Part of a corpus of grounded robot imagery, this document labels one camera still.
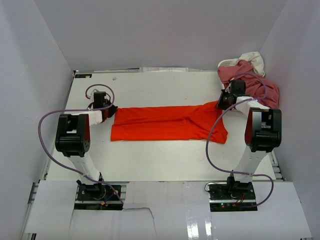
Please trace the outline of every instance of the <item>pink towel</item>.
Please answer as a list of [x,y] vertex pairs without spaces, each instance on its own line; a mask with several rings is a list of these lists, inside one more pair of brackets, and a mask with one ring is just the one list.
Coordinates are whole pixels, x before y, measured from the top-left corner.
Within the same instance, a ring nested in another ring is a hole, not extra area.
[[[240,60],[235,66],[220,66],[218,67],[218,75],[224,87],[229,86],[229,80],[235,75],[242,73],[253,73],[253,67],[246,60]],[[265,99],[258,100],[259,103],[269,107],[277,108],[279,105],[279,89],[272,81],[259,76],[267,87],[267,96]],[[265,87],[262,83],[251,75],[239,75],[235,79],[242,79],[245,81],[245,94],[251,97],[263,97],[265,94]]]

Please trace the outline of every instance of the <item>purple cable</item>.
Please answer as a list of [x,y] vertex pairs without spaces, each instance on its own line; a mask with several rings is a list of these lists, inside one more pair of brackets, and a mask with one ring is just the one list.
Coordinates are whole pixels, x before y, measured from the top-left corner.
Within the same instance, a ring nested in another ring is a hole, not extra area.
[[[258,80],[263,84],[263,86],[264,86],[264,95],[261,96],[261,97],[254,97],[253,99],[254,99],[254,100],[259,100],[259,99],[264,99],[264,98],[266,98],[266,96],[267,96],[267,86],[265,85],[264,81],[263,81],[260,77],[258,77],[257,75],[252,74],[252,73],[249,73],[249,72],[237,74],[237,75],[234,76],[234,78],[239,77],[239,76],[243,76],[243,75],[250,75],[250,76],[255,77],[255,78],[258,79]],[[261,204],[265,203],[265,202],[270,198],[272,192],[274,191],[274,181],[273,181],[273,179],[272,179],[269,175],[266,175],[266,174],[251,174],[251,173],[242,172],[242,171],[229,171],[229,170],[225,170],[225,169],[222,169],[222,168],[220,168],[220,167],[217,167],[216,165],[214,165],[214,163],[210,160],[210,157],[209,157],[209,141],[210,141],[210,137],[211,137],[212,132],[214,131],[214,128],[216,127],[217,123],[220,121],[220,119],[221,119],[229,110],[233,109],[234,107],[236,107],[236,106],[239,105],[239,104],[242,104],[242,103],[244,103],[244,102],[248,102],[248,101],[251,101],[251,100],[252,100],[252,98],[248,98],[248,99],[239,101],[239,102],[231,105],[230,107],[228,107],[228,108],[217,118],[217,120],[214,122],[214,124],[213,124],[213,126],[212,126],[212,128],[211,128],[211,130],[210,130],[210,133],[209,133],[209,135],[208,135],[208,138],[207,138],[207,140],[206,140],[206,144],[205,144],[205,155],[206,155],[206,158],[207,158],[208,162],[210,163],[210,165],[211,165],[212,167],[214,167],[215,169],[217,169],[218,171],[221,171],[221,172],[224,172],[224,173],[228,173],[228,174],[242,174],[242,175],[248,175],[248,176],[253,176],[253,177],[266,177],[266,178],[268,178],[268,179],[271,181],[271,190],[270,190],[268,196],[266,196],[266,198],[265,198],[263,201],[255,204],[255,205],[243,206],[243,208],[255,208],[255,207],[260,206]]]
[[[102,111],[102,110],[106,110],[106,109],[111,108],[112,105],[113,105],[114,102],[115,102],[115,93],[114,93],[114,91],[113,91],[109,86],[107,86],[107,85],[104,85],[104,84],[93,84],[93,85],[89,86],[89,87],[85,90],[85,96],[87,97],[87,92],[88,92],[88,90],[89,90],[90,88],[94,87],[94,86],[103,86],[103,87],[108,88],[108,89],[111,91],[111,93],[112,93],[112,102],[111,102],[111,104],[110,104],[109,106],[107,106],[107,107],[96,108],[96,109],[93,109],[93,110],[94,110],[94,111]],[[83,172],[81,172],[81,171],[79,171],[79,170],[77,170],[77,169],[74,169],[74,168],[72,168],[72,167],[68,167],[68,166],[62,164],[61,162],[57,161],[57,160],[50,154],[50,152],[48,151],[48,149],[47,149],[47,147],[46,147],[46,145],[45,145],[45,143],[44,143],[44,140],[43,140],[43,138],[42,138],[42,135],[41,135],[41,125],[42,125],[42,122],[44,121],[44,119],[45,119],[46,117],[48,117],[49,115],[51,115],[51,114],[63,113],[63,112],[84,112],[84,111],[92,111],[92,110],[91,110],[91,109],[64,109],[64,110],[54,110],[54,111],[51,111],[51,112],[48,112],[47,114],[45,114],[45,115],[40,119],[39,124],[38,124],[38,136],[39,136],[39,140],[40,140],[41,146],[42,146],[44,152],[46,153],[46,155],[47,155],[54,163],[58,164],[60,167],[63,167],[63,168],[68,169],[68,170],[70,170],[70,171],[76,172],[76,173],[78,173],[78,174],[80,174],[80,175],[82,175],[82,176],[84,175]],[[104,185],[107,185],[108,187],[110,187],[110,188],[112,189],[112,191],[114,192],[114,194],[117,196],[117,198],[120,200],[120,202],[121,202],[122,204],[124,204],[124,201],[122,201],[122,199],[121,199],[120,196],[118,195],[117,191],[116,191],[116,190],[114,189],[114,187],[111,186],[109,183],[107,183],[107,182],[105,182],[105,181],[97,181],[97,180],[94,180],[94,179],[88,177],[87,175],[84,175],[84,177],[85,177],[86,179],[88,179],[89,181],[94,182],[94,183],[96,183],[96,184],[104,184]]]

